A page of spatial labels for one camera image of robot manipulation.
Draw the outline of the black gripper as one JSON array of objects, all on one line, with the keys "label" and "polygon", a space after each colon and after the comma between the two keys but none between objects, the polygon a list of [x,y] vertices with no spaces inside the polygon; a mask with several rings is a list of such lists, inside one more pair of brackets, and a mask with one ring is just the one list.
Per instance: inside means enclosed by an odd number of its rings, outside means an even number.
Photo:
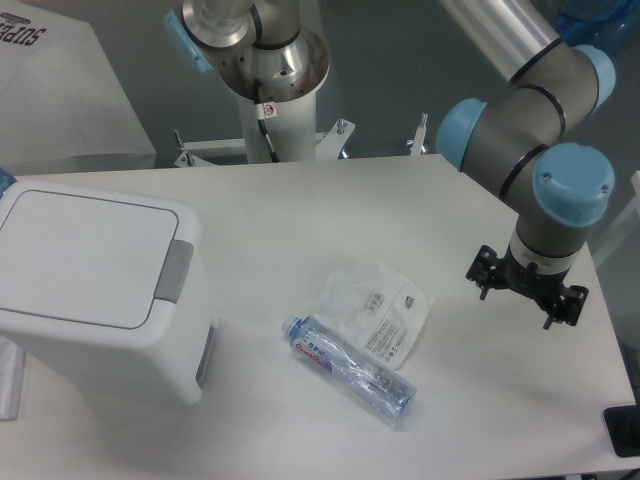
[{"label": "black gripper", "polygon": [[543,328],[549,329],[553,323],[576,326],[589,295],[587,287],[565,286],[563,281],[567,273],[545,275],[539,272],[535,263],[523,266],[510,248],[501,263],[492,248],[482,245],[466,273],[466,279],[480,289],[479,298],[485,300],[490,290],[501,287],[502,275],[509,290],[542,304],[547,313]]}]

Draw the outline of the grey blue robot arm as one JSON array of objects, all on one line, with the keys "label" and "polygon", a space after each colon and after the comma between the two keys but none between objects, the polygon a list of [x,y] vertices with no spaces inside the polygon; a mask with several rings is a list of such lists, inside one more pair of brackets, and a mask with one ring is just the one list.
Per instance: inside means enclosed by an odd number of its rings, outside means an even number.
[{"label": "grey blue robot arm", "polygon": [[[532,299],[549,323],[575,325],[588,296],[564,280],[614,188],[609,160],[563,135],[612,93],[614,66],[590,45],[567,45],[527,1],[448,1],[445,10],[512,86],[501,104],[459,102],[437,151],[518,219],[503,255],[482,247],[467,278],[482,292]],[[329,72],[322,39],[296,1],[185,1],[164,18],[197,71],[217,71],[239,102],[252,163],[335,158],[336,134],[316,132],[315,95]]]}]

